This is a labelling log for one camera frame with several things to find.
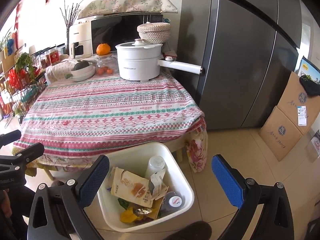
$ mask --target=orange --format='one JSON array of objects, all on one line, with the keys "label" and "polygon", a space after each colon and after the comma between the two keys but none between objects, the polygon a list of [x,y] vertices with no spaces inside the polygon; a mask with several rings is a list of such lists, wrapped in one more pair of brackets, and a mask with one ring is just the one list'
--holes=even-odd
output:
[{"label": "orange", "polygon": [[99,76],[100,76],[100,75],[103,75],[103,73],[104,73],[103,67],[98,68],[98,69],[97,69],[97,73],[98,73]]},{"label": "orange", "polygon": [[110,52],[111,48],[108,44],[99,44],[97,47],[97,54],[99,56],[107,55]]},{"label": "orange", "polygon": [[107,69],[107,74],[108,75],[112,75],[113,74],[113,69],[112,68]]}]

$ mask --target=barcode sticker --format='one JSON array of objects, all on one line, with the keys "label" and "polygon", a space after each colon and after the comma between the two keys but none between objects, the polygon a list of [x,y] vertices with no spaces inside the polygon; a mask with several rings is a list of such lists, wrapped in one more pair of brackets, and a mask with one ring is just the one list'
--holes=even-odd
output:
[{"label": "barcode sticker", "polygon": [[298,109],[298,126],[307,125],[307,109],[306,106],[297,106]]}]

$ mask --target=blue gripper pad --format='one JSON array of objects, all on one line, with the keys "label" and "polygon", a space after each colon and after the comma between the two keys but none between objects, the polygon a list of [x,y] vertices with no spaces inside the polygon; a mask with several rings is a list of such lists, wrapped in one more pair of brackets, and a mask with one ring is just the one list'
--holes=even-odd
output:
[{"label": "blue gripper pad", "polygon": [[244,202],[243,189],[219,156],[213,156],[211,168],[231,205],[241,208]]},{"label": "blue gripper pad", "polygon": [[99,156],[99,158],[94,162],[91,167],[93,168],[93,171],[90,171],[91,168],[89,169],[90,175],[79,189],[78,204],[80,207],[84,208],[90,206],[103,180],[109,172],[109,167],[109,158],[105,155]]}]

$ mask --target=refrigerator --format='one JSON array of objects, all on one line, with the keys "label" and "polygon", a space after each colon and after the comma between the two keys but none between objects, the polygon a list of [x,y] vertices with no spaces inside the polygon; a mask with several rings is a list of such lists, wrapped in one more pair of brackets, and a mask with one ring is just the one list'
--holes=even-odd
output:
[{"label": "refrigerator", "polygon": [[265,123],[295,69],[301,30],[299,0],[182,0],[178,60],[204,74],[175,77],[208,130]]}]

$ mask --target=pink and green patterned tablecloth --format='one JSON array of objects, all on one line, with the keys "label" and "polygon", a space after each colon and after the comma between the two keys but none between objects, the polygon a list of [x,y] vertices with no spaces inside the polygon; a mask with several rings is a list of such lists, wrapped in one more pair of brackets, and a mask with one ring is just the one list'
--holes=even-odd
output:
[{"label": "pink and green patterned tablecloth", "polygon": [[187,153],[194,171],[206,161],[204,114],[169,73],[140,83],[119,75],[49,85],[21,125],[13,153],[36,142],[44,155],[29,167],[73,171],[99,155],[190,133]]}]

